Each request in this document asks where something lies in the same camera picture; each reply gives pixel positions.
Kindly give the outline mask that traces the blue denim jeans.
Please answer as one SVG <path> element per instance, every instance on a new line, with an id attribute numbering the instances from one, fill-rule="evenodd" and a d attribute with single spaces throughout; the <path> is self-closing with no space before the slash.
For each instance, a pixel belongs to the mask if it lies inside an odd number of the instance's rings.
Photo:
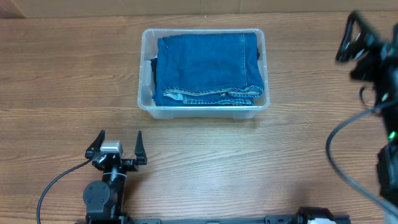
<path id="1" fill-rule="evenodd" d="M 264 93 L 253 32 L 159 38 L 157 106 L 252 106 Z"/>

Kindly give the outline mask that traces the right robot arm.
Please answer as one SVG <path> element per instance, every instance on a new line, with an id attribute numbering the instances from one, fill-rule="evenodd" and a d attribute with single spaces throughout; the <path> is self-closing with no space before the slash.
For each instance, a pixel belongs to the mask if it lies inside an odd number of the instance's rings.
<path id="1" fill-rule="evenodd" d="M 393 28 L 391 41 L 382 40 L 359 11 L 352 11 L 335 60 L 355 60 L 351 78 L 373 83 L 376 99 L 372 108 L 339 124 L 330 133 L 325 146 L 328 162 L 348 185 L 383 209 L 386 223 L 397 223 L 397 27 Z M 388 138 L 377 155 L 378 197 L 345 174 L 331 155 L 331 142 L 337 132 L 371 113 L 382 118 Z"/>

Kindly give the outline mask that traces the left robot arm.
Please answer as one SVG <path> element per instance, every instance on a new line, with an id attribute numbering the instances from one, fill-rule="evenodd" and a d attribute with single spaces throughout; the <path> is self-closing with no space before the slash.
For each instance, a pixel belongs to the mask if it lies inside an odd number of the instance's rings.
<path id="1" fill-rule="evenodd" d="M 132 218 L 123 212 L 123 200 L 127 173 L 137 172 L 140 165 L 147 164 L 141 132 L 137 134 L 134 154 L 134 159 L 124 159 L 121 141 L 105 140 L 105 130 L 88 147 L 85 157 L 103 174 L 101 180 L 88 184 L 83 191 L 87 223 L 132 223 Z"/>

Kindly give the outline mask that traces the black cloth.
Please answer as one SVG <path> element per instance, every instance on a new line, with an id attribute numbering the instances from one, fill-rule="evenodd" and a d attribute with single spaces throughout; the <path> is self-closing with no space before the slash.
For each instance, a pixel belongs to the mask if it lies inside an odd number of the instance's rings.
<path id="1" fill-rule="evenodd" d="M 156 74 L 157 74 L 157 58 L 151 59 L 150 60 L 150 65 L 151 65 L 151 69 L 152 69 L 152 79 L 153 79 L 153 82 L 154 82 L 154 90 L 155 90 L 154 95 L 156 95 L 156 93 L 157 93 L 157 77 L 156 77 Z"/>

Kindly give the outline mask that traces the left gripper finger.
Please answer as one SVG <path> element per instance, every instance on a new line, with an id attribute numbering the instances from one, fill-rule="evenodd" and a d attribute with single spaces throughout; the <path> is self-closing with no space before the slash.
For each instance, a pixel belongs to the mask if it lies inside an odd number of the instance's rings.
<path id="1" fill-rule="evenodd" d="M 144 145 L 143 145 L 141 131 L 139 131 L 137 134 L 137 140 L 136 140 L 134 154 L 136 155 L 136 164 L 137 165 L 146 165 L 147 164 L 147 156 L 146 156 L 146 152 L 145 152 Z"/>
<path id="2" fill-rule="evenodd" d="M 100 147 L 105 139 L 105 130 L 102 129 L 97 138 L 91 143 L 85 152 L 86 156 L 93 156 L 96 152 L 100 151 Z"/>

